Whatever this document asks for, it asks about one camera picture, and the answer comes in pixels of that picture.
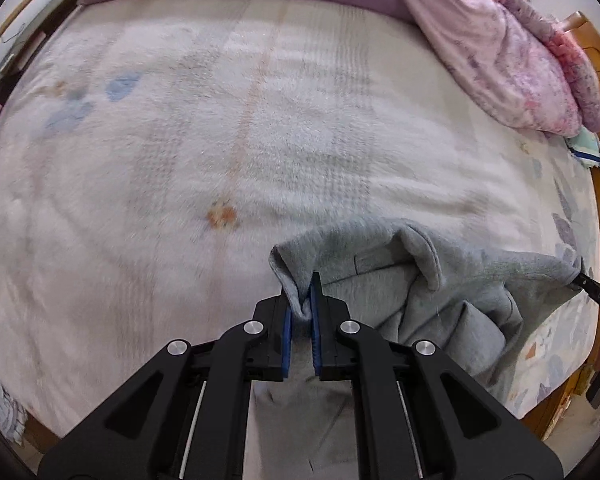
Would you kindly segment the patterned cloth at bedside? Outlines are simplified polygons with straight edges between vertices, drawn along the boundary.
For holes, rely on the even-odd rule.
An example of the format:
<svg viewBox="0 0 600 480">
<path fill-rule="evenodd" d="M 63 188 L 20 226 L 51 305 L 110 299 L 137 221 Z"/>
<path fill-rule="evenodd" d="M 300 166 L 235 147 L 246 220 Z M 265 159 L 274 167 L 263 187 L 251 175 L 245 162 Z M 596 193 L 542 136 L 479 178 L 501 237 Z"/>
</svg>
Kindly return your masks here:
<svg viewBox="0 0 600 480">
<path fill-rule="evenodd" d="M 20 445 L 27 419 L 27 411 L 0 382 L 0 431 L 3 437 Z"/>
</svg>

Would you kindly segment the grey sweatshirt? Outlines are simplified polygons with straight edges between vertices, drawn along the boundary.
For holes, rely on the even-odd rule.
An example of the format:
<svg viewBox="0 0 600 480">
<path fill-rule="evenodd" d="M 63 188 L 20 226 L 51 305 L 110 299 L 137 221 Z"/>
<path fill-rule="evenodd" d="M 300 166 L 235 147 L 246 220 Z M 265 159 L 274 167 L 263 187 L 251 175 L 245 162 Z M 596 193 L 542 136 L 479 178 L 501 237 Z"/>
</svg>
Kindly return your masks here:
<svg viewBox="0 0 600 480">
<path fill-rule="evenodd" d="M 407 219 L 352 218 L 276 245 L 271 268 L 294 314 L 297 370 L 260 385 L 253 414 L 262 479 L 353 479 L 350 390 L 321 382 L 309 364 L 313 275 L 324 293 L 386 339 L 427 339 L 504 401 L 529 336 L 576 290 L 580 257 L 508 252 L 446 235 Z"/>
</svg>

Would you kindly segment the white fleece bed blanket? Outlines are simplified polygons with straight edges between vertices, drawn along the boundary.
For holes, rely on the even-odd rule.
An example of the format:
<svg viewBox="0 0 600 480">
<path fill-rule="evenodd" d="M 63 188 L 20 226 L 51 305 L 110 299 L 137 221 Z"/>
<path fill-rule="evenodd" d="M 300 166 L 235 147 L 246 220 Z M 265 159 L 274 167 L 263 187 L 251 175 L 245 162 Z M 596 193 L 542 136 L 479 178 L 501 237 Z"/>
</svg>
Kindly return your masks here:
<svg viewBox="0 0 600 480">
<path fill-rule="evenodd" d="M 65 434 L 276 294 L 274 245 L 358 214 L 600 274 L 591 174 L 483 113 L 416 28 L 312 0 L 76 11 L 0 115 L 0 381 Z"/>
</svg>

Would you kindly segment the pink floral quilt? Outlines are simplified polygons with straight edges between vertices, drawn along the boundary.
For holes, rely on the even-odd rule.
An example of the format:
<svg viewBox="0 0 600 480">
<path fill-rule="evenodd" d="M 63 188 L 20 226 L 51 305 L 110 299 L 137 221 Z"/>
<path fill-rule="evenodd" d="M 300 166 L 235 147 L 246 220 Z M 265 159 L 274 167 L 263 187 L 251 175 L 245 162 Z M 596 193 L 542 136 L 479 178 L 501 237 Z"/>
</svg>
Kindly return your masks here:
<svg viewBox="0 0 600 480">
<path fill-rule="evenodd" d="M 456 82 L 506 127 L 600 131 L 600 83 L 583 50 L 528 0 L 403 0 Z"/>
</svg>

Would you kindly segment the green white folded cloth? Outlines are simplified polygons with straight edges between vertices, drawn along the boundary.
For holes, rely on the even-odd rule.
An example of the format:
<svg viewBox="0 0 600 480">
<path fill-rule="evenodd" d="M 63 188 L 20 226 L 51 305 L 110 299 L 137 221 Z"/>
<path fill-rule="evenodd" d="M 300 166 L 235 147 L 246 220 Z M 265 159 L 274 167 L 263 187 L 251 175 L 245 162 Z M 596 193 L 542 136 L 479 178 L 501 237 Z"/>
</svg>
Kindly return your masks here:
<svg viewBox="0 0 600 480">
<path fill-rule="evenodd" d="M 585 127 L 579 133 L 566 139 L 567 148 L 586 168 L 600 169 L 600 138 Z"/>
</svg>

